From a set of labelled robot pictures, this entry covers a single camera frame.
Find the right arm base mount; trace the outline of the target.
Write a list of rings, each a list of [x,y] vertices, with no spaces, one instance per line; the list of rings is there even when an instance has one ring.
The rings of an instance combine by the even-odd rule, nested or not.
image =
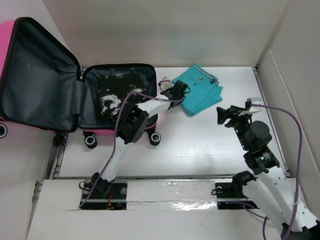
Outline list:
[[[218,210],[259,209],[251,199],[235,190],[231,182],[216,182],[211,195],[216,197]]]

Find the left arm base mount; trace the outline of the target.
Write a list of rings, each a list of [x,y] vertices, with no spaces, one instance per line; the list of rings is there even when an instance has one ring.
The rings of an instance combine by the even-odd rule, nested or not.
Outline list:
[[[81,181],[79,188],[82,190],[79,208],[82,210],[126,210],[128,184],[116,182],[108,186],[105,193],[96,188],[87,199],[92,188],[91,182]]]

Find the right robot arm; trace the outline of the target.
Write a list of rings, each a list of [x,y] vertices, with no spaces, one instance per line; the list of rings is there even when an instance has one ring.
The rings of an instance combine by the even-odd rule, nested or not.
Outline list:
[[[216,184],[212,195],[227,194],[252,200],[273,223],[282,240],[318,240],[320,221],[299,198],[299,188],[292,187],[280,162],[268,147],[270,128],[253,121],[255,104],[246,108],[217,107],[217,123],[232,128],[245,151],[249,170],[239,172],[229,183]]]

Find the turquoise shorts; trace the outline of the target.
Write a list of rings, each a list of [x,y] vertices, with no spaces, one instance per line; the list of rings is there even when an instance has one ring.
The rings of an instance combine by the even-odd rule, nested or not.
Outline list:
[[[218,78],[205,71],[198,64],[189,67],[178,77],[172,80],[173,83],[182,81],[188,85],[190,92],[186,94],[181,103],[183,110],[189,117],[220,103],[223,87],[220,86]]]

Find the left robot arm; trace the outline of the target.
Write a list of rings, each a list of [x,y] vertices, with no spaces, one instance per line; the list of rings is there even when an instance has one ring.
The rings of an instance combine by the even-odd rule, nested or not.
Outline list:
[[[102,167],[91,177],[90,193],[100,198],[111,194],[111,187],[128,149],[140,140],[148,120],[180,105],[190,92],[188,85],[180,80],[158,96],[152,97],[132,91],[124,99],[115,123],[112,151]]]

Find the black white tie-dye shirt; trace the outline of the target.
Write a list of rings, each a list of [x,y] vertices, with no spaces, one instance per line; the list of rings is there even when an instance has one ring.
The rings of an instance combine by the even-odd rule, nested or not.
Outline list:
[[[115,121],[126,96],[131,92],[147,94],[142,77],[137,73],[113,74],[98,80],[96,118],[99,124]]]

